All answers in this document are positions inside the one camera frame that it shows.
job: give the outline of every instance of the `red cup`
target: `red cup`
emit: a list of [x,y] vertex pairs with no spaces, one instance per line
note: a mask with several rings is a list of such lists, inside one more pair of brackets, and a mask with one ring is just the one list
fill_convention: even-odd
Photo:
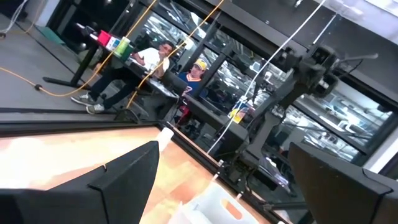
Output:
[[110,39],[111,39],[111,34],[101,30],[101,32],[99,33],[99,36],[98,36],[98,42],[102,46],[106,46]]

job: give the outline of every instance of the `wooden table surface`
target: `wooden table surface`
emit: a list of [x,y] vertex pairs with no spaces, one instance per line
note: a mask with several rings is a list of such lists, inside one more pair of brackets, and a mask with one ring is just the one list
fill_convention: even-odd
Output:
[[[0,187],[51,189],[154,140],[159,133],[157,128],[136,128],[0,139]],[[160,155],[141,224],[167,223],[178,205],[203,192],[211,179],[204,167],[170,142]],[[239,202],[259,223],[269,223]]]

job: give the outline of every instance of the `computer monitor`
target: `computer monitor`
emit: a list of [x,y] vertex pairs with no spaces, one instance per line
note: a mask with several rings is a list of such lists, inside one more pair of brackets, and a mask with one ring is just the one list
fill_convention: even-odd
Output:
[[172,90],[178,96],[182,96],[188,86],[188,84],[184,80],[182,80],[181,78],[176,76],[176,74],[170,71],[166,71],[164,73],[162,83],[166,86],[166,88]]

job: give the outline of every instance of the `person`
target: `person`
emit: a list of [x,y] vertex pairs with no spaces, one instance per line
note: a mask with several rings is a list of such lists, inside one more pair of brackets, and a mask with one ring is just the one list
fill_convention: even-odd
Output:
[[[162,78],[164,72],[170,65],[167,56],[173,51],[174,47],[173,43],[165,40],[160,43],[158,50],[151,47],[132,54],[132,58],[147,70],[152,70],[163,61],[163,65],[152,74],[157,78]],[[105,99],[103,103],[97,103],[100,94],[114,80],[122,80],[125,82],[125,85],[115,95]],[[128,68],[123,66],[120,68],[112,68],[104,72],[103,76],[91,87],[91,91],[78,97],[73,96],[71,100],[75,103],[85,105],[87,113],[98,114],[110,109],[113,105],[127,97],[136,89],[140,82],[141,79],[137,75],[132,74]]]
[[[182,72],[178,77],[184,80],[188,85],[183,95],[192,94],[200,86],[201,77],[207,69],[207,64],[204,60],[198,59],[189,72]],[[182,110],[181,116],[176,116],[174,121],[178,125],[184,125],[191,117],[192,114],[186,106],[180,107]]]

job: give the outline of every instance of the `yellow cap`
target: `yellow cap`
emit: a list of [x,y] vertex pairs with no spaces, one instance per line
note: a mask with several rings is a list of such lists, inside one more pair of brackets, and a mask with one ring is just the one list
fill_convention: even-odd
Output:
[[206,62],[205,62],[204,60],[202,60],[202,59],[198,59],[198,60],[194,63],[194,65],[198,65],[202,70],[206,70],[206,68],[207,68]]

